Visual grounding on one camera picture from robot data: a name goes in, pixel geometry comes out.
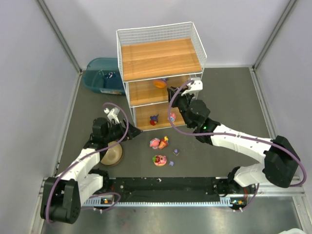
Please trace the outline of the purple bunny pink donut toy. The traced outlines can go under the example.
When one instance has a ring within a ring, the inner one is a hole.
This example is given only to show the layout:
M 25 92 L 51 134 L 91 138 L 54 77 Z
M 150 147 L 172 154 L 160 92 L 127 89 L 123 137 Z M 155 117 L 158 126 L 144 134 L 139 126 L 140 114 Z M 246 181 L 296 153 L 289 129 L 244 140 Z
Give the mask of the purple bunny pink donut toy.
M 163 88 L 165 88 L 167 86 L 167 81 L 168 81 L 168 78 L 154 79 L 153 80 L 153 85 L 156 88 L 163 89 Z

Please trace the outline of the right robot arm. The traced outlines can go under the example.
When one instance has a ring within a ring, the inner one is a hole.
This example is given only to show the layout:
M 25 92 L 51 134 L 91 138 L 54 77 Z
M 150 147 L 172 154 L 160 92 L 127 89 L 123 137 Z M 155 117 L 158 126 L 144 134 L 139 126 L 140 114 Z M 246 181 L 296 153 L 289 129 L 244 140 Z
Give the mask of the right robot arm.
M 167 88 L 168 102 L 179 110 L 187 128 L 201 143 L 223 147 L 246 155 L 254 160 L 252 166 L 235 167 L 228 174 L 228 185 L 244 188 L 269 182 L 280 188 L 292 186 L 291 182 L 301 167 L 300 158 L 287 138 L 261 138 L 235 131 L 209 118 L 210 110 L 202 100 L 193 99 L 186 88 Z

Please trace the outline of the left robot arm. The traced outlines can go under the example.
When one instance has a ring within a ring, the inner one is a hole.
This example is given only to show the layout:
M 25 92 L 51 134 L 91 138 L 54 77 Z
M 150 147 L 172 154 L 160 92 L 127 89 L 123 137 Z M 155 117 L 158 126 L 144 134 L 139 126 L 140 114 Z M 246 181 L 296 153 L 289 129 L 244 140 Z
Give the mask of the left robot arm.
M 40 217 L 46 221 L 75 223 L 85 201 L 107 189 L 108 173 L 94 166 L 104 158 L 109 145 L 115 146 L 141 133 L 125 119 L 122 123 L 104 117 L 94 119 L 92 133 L 79 156 L 57 177 L 45 180 Z

